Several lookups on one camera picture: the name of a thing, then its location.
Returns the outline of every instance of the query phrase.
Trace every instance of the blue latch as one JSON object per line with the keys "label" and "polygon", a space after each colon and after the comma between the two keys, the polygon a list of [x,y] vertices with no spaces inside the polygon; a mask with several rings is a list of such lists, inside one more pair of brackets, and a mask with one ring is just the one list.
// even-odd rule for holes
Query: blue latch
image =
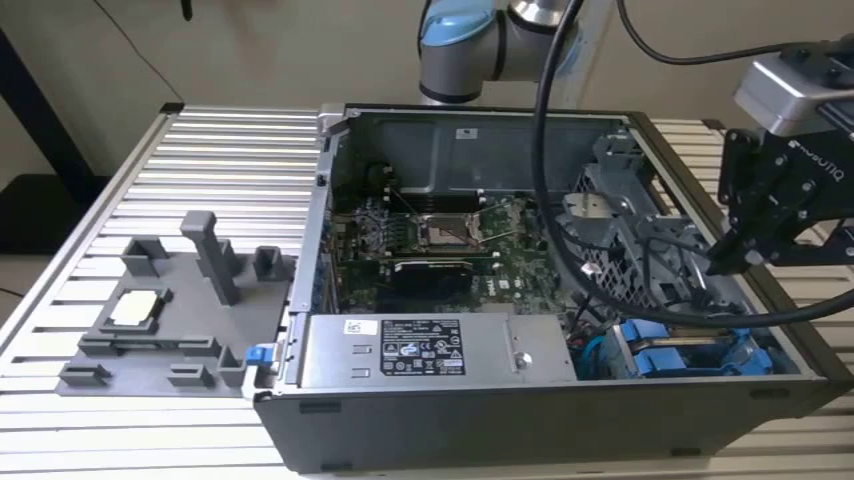
{"label": "blue latch", "polygon": [[256,345],[245,349],[245,364],[257,367],[268,367],[272,365],[273,347]]}
{"label": "blue latch", "polygon": [[[620,325],[627,342],[644,338],[668,338],[667,327],[648,320],[630,319]],[[675,347],[648,348],[634,355],[638,373],[644,377],[767,375],[774,371],[768,353],[758,347],[750,329],[731,329],[735,343],[720,344],[714,351],[720,355],[719,366],[695,367],[686,364]]]}

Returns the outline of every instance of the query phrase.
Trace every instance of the barcode sticker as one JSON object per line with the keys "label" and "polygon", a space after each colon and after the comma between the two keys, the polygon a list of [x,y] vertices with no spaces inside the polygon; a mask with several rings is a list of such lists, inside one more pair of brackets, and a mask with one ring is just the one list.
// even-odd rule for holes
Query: barcode sticker
{"label": "barcode sticker", "polygon": [[344,335],[376,335],[379,323],[376,320],[344,321]]}
{"label": "barcode sticker", "polygon": [[456,129],[456,139],[458,140],[476,140],[478,139],[478,129],[476,128],[458,128]]}

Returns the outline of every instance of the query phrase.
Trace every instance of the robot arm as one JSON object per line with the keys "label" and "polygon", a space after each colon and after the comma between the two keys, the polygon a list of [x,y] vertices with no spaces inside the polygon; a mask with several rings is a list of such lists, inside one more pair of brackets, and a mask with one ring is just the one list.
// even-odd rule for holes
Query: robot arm
{"label": "robot arm", "polygon": [[[568,0],[439,0],[424,15],[420,35],[423,103],[460,105],[480,96],[487,80],[535,81]],[[576,28],[566,43],[566,71],[580,49]]]}
{"label": "robot arm", "polygon": [[[735,101],[764,131],[726,133],[718,201],[728,207],[710,274],[751,264],[852,265],[854,36],[759,57]],[[795,242],[836,221],[823,245]]]}

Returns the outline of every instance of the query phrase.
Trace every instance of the gray plastic bracket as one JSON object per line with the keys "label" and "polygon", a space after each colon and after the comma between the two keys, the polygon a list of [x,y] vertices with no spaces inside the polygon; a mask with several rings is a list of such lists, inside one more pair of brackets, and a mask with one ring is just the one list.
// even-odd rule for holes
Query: gray plastic bracket
{"label": "gray plastic bracket", "polygon": [[239,387],[243,385],[243,377],[245,375],[245,361],[237,361],[231,349],[223,348],[223,352],[216,362],[216,373],[229,387]]}
{"label": "gray plastic bracket", "polygon": [[135,277],[156,277],[157,270],[151,261],[168,257],[160,239],[144,236],[133,237],[121,252],[120,258],[131,275]]}
{"label": "gray plastic bracket", "polygon": [[119,350],[112,344],[112,339],[105,338],[85,338],[85,336],[77,342],[77,348],[83,353],[91,357],[119,355]]}
{"label": "gray plastic bracket", "polygon": [[259,282],[279,282],[293,279],[293,259],[281,256],[279,247],[257,247],[252,255],[252,268]]}
{"label": "gray plastic bracket", "polygon": [[181,338],[177,349],[185,357],[219,357],[223,347],[213,337]]}
{"label": "gray plastic bracket", "polygon": [[171,365],[167,378],[175,387],[209,387],[213,385],[211,372],[201,364]]}
{"label": "gray plastic bracket", "polygon": [[107,385],[109,372],[100,363],[92,365],[65,365],[59,378],[75,387],[101,387]]}
{"label": "gray plastic bracket", "polygon": [[181,235],[196,245],[199,253],[199,268],[211,280],[213,291],[223,305],[233,305],[240,300],[240,291],[235,285],[232,271],[239,262],[231,244],[220,246],[213,233],[216,216],[213,212],[189,211],[181,222]]}

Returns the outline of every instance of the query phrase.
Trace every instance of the black cable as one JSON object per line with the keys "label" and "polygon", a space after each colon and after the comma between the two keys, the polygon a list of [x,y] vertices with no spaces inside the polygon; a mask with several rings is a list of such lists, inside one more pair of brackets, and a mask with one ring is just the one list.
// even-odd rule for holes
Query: black cable
{"label": "black cable", "polygon": [[706,251],[694,247],[694,245],[688,245],[684,242],[680,242],[679,240],[674,239],[674,238],[667,238],[663,237],[660,235],[650,235],[648,237],[646,237],[643,240],[640,240],[640,269],[642,269],[642,284],[643,284],[643,291],[646,292],[646,296],[650,297],[650,299],[652,300],[652,302],[655,302],[658,304],[659,307],[666,308],[667,304],[662,303],[658,299],[658,297],[655,295],[652,295],[652,279],[651,279],[651,274],[650,274],[650,264],[651,264],[651,260],[652,260],[652,249],[651,249],[651,243],[652,240],[660,242],[660,243],[666,243],[674,247],[676,247],[676,249],[679,250],[679,255],[682,258],[682,253],[687,250],[691,253],[698,254],[699,256],[702,256],[703,258],[706,258]]}
{"label": "black cable", "polygon": [[676,298],[675,300],[670,300],[668,302],[664,302],[664,308],[670,308],[674,305],[682,305],[684,303],[691,303],[691,299],[687,298]]}
{"label": "black cable", "polygon": [[560,229],[560,234],[563,235],[563,238],[566,239],[567,242],[579,246],[583,249],[596,250],[599,252],[607,252],[612,255],[620,255],[626,251],[626,249],[622,246],[603,247],[602,245],[595,245],[592,243],[586,242],[584,240],[578,238],[575,235],[572,235],[570,232],[567,232],[566,228]]}
{"label": "black cable", "polygon": [[643,41],[640,38],[640,34],[638,30],[635,30],[634,25],[631,24],[631,20],[628,19],[628,12],[626,11],[626,0],[616,0],[616,10],[619,12],[619,19],[623,22],[623,27],[626,28],[626,32],[631,37],[632,42],[643,53],[646,53],[654,60],[666,63],[668,65],[704,65],[708,63],[726,62],[728,60],[735,60],[738,58],[752,57],[755,55],[763,55],[766,53],[775,53],[788,48],[794,45],[799,45],[799,43],[778,43],[774,45],[764,45],[762,47],[746,48],[743,50],[735,50],[734,52],[723,52],[715,53],[711,55],[703,55],[700,57],[686,57],[676,58],[670,57],[650,47],[648,43]]}
{"label": "black cable", "polygon": [[15,290],[9,290],[8,288],[0,287],[0,292],[8,293],[9,295],[12,295],[15,297],[24,298],[24,294],[23,293],[17,293]]}
{"label": "black cable", "polygon": [[376,167],[376,166],[381,166],[383,168],[385,168],[385,167],[389,167],[391,165],[384,160],[372,160],[368,163],[365,163],[364,169],[361,170],[361,189],[363,190],[368,189],[368,180],[369,180],[369,176],[371,176],[371,169],[373,167]]}
{"label": "black cable", "polygon": [[415,36],[415,45],[417,47],[417,58],[421,58],[421,38],[424,38],[424,20],[427,19],[427,10],[429,10],[429,4],[432,0],[424,0],[424,7],[421,8],[421,16],[417,20],[417,35]]}
{"label": "black cable", "polygon": [[599,326],[606,325],[610,320],[607,318],[604,318],[604,315],[602,315],[602,313],[599,312],[599,310],[596,310],[596,308],[600,307],[600,305],[596,305],[596,307],[594,308],[592,305],[587,305],[587,312],[590,312],[590,315],[592,315],[592,318],[596,319],[596,322],[599,322]]}
{"label": "black cable", "polygon": [[587,294],[582,303],[578,305],[578,310],[575,310],[575,315],[572,315],[572,319],[570,320],[570,324],[567,325],[567,330],[570,331],[570,335],[575,331],[575,327],[578,327],[578,322],[582,319],[582,315],[590,306],[590,301],[592,300],[592,295]]}
{"label": "black cable", "polygon": [[151,68],[151,71],[155,72],[155,75],[157,75],[157,77],[160,77],[160,80],[163,80],[163,83],[165,84],[165,86],[169,88],[169,90],[172,90],[172,93],[175,94],[175,96],[177,97],[180,102],[184,103],[184,97],[181,97],[180,93],[177,93],[177,90],[175,90],[175,87],[172,86],[169,81],[163,76],[163,73],[160,73],[160,70],[157,70],[157,68],[151,64],[151,62],[145,58],[145,55],[143,55],[143,53],[139,51],[139,48],[136,48],[136,44],[133,43],[133,40],[131,40],[131,37],[128,36],[127,32],[124,31],[124,28],[121,28],[121,25],[119,25],[119,22],[116,21],[113,16],[109,14],[107,9],[104,8],[104,5],[101,5],[101,2],[99,0],[92,0],[92,3],[95,3],[97,8],[101,10],[101,12],[104,12],[104,15],[107,16],[107,18],[112,22],[113,26],[116,27],[116,30],[119,30],[119,33],[121,34],[121,36],[127,40],[128,45],[131,45],[131,48],[133,49],[133,53],[136,53],[136,56],[139,57],[139,59],[143,62],[145,62],[145,65],[148,65],[148,68]]}
{"label": "black cable", "polygon": [[[532,131],[531,131],[531,177],[534,181],[534,198],[536,200],[536,208],[540,211],[548,211],[550,198],[548,187],[546,185],[546,111],[548,108],[548,99],[551,97],[551,85],[555,79],[555,71],[562,58],[563,44],[572,30],[572,25],[578,19],[583,0],[572,0],[566,6],[563,18],[555,31],[555,35],[546,56],[543,73],[539,80],[536,90],[536,103],[534,104]],[[731,315],[731,316],[700,316],[686,315],[676,312],[648,309],[632,305],[608,295],[587,278],[580,271],[579,265],[584,263],[567,247],[566,243],[559,241],[562,235],[562,227],[551,215],[543,215],[543,223],[548,238],[554,244],[558,257],[563,262],[578,285],[592,295],[592,297],[608,307],[619,310],[626,315],[656,321],[666,324],[711,327],[711,328],[756,328],[774,325],[783,325],[794,322],[814,320],[839,313],[854,307],[854,290],[848,290],[842,295],[828,300],[823,300],[807,307],[796,308],[786,312],[764,313],[758,315]]]}
{"label": "black cable", "polygon": [[598,380],[599,378],[599,356],[602,354],[602,343],[596,345],[590,356],[590,379]]}

